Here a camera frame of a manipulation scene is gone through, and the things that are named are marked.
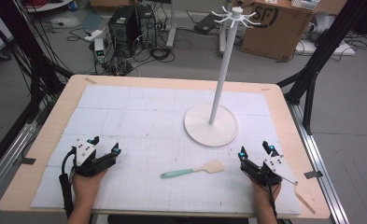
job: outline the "spatula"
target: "spatula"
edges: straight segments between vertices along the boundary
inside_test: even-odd
[[[169,178],[169,177],[174,177],[177,175],[186,175],[186,174],[197,172],[197,171],[207,171],[208,173],[212,174],[215,172],[224,171],[224,165],[223,165],[223,162],[221,161],[209,161],[206,164],[204,164],[204,166],[202,167],[198,167],[194,169],[186,169],[186,170],[176,170],[176,171],[163,173],[161,175],[161,178]]]

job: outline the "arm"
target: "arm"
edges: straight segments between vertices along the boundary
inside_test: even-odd
[[[252,181],[253,198],[255,201],[256,216],[259,224],[276,224],[274,210],[270,203],[270,196],[264,186]],[[272,186],[274,200],[281,190],[280,185]]]
[[[92,177],[73,176],[73,189],[76,194],[75,209],[67,220],[68,224],[90,223],[92,206],[95,202],[101,180],[106,172],[107,170],[104,170],[102,173]]]

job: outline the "vertical pole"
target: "vertical pole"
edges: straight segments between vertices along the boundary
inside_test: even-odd
[[[215,122],[216,113],[218,112],[221,90],[223,89],[224,80],[226,79],[227,69],[229,67],[230,58],[232,56],[233,41],[235,40],[237,28],[238,28],[238,21],[233,21],[233,28],[230,28],[227,36],[226,50],[224,51],[223,61],[221,62],[218,86],[215,92],[215,100],[213,101],[212,113],[210,115],[209,124],[213,124]]]

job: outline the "table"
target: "table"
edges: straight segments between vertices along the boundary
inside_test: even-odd
[[[27,157],[36,159],[34,165],[23,164],[14,176],[0,202],[0,209],[14,212],[62,212],[62,209],[37,209],[31,207],[35,192],[41,181],[49,156],[56,148],[66,123],[75,110],[81,93],[87,85],[110,85],[127,87],[151,87],[214,90],[215,81],[162,79],[143,77],[93,77],[76,75],[71,77],[49,118],[36,138]],[[225,91],[261,92],[264,94],[278,135],[279,144],[285,151],[293,173],[299,180],[296,192],[303,198],[302,213],[289,218],[329,218],[330,211],[315,178],[306,179],[304,173],[312,171],[302,140],[295,127],[289,109],[279,87],[274,84],[226,82]],[[96,210],[95,213],[118,213],[117,211]],[[135,211],[122,212],[137,214]]]

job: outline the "power strip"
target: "power strip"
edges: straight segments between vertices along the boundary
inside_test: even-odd
[[[97,36],[99,36],[101,34],[102,34],[102,31],[96,30],[96,31],[92,32],[91,35],[84,37],[84,39],[86,39],[88,41],[93,41]]]

